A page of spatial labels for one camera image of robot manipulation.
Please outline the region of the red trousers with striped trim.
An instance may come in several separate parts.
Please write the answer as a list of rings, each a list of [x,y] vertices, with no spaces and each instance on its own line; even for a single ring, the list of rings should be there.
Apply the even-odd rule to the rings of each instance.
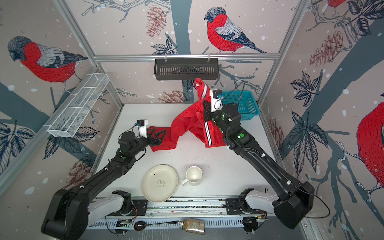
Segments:
[[[191,132],[206,148],[216,148],[225,146],[223,133],[213,121],[204,121],[203,101],[211,102],[210,88],[201,79],[195,80],[195,88],[198,92],[199,100],[186,110],[180,113],[172,122],[170,127],[153,127],[157,132],[166,130],[164,140],[160,146],[151,147],[153,152],[173,150],[177,147],[179,137],[186,132]]]

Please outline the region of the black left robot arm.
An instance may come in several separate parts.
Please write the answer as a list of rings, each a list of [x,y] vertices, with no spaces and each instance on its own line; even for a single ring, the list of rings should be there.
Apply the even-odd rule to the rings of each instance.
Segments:
[[[146,130],[145,135],[124,132],[119,137],[120,147],[108,164],[83,184],[69,190],[60,189],[52,197],[41,232],[59,240],[77,240],[95,221],[120,210],[129,201],[130,194],[111,194],[107,199],[95,201],[95,197],[112,182],[128,173],[136,155],[148,146],[162,144],[166,131]]]

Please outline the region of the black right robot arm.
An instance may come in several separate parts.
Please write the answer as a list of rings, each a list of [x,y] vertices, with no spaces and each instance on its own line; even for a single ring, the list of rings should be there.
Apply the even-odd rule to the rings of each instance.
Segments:
[[[309,182],[300,182],[266,154],[241,126],[236,103],[216,109],[203,101],[203,108],[204,118],[219,129],[227,147],[249,162],[274,189],[277,199],[271,202],[272,212],[284,226],[294,229],[313,208],[314,187]]]

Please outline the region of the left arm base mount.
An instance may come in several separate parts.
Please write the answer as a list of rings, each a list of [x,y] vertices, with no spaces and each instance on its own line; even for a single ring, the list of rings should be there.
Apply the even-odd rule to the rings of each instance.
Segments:
[[[146,199],[133,199],[132,195],[128,192],[116,190],[112,194],[123,197],[123,204],[117,211],[108,214],[108,217],[119,216],[145,216],[149,201]]]

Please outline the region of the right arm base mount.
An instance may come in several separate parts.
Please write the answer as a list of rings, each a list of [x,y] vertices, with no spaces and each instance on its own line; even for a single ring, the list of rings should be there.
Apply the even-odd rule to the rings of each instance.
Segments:
[[[267,212],[252,209],[250,205],[246,202],[246,196],[249,195],[254,188],[247,188],[243,192],[240,193],[237,199],[225,199],[225,204],[221,207],[226,209],[227,215],[251,215],[251,214],[260,214],[262,216],[266,215]]]

